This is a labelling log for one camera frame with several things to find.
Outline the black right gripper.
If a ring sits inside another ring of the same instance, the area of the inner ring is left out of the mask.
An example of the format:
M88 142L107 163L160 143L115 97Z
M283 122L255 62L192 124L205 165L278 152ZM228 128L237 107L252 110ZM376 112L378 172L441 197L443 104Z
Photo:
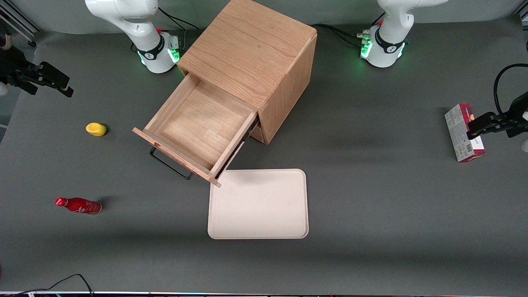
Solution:
M0 88L2 90L7 90L7 85L10 84L28 94L35 95L38 87L32 82L23 81L20 76L29 73L34 83L57 90L68 98L72 97L74 90L69 87L70 78L55 66L45 61L39 65L32 65L26 60L23 52L16 47L0 49Z

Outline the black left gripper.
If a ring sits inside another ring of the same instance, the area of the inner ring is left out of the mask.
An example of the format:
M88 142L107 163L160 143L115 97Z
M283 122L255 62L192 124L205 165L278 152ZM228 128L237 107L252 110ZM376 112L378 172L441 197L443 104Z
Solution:
M528 120L524 117L528 110L528 92L515 98L503 118L507 126L500 124L503 120L494 112L483 113L474 119L475 123L468 123L467 138L469 140L480 137L483 134L498 133L506 130L508 138L516 137L528 131Z

